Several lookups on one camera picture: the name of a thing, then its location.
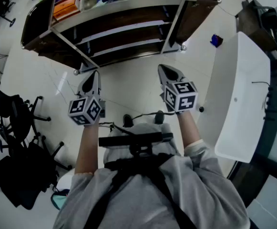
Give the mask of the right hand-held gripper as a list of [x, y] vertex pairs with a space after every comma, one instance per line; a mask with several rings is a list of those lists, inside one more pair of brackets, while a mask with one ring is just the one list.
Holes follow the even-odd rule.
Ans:
[[184, 74], [180, 70], [170, 65], [160, 64], [158, 75], [163, 91], [160, 96], [168, 112], [180, 114], [195, 109], [198, 99], [197, 89], [193, 82], [183, 78]]

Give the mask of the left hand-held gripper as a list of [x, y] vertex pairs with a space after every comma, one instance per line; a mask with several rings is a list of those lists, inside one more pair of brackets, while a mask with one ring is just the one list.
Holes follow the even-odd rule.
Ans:
[[105, 117], [105, 101], [100, 98], [100, 73], [95, 70], [78, 86], [77, 99], [70, 101], [68, 117], [77, 125], [93, 125], [98, 117]]

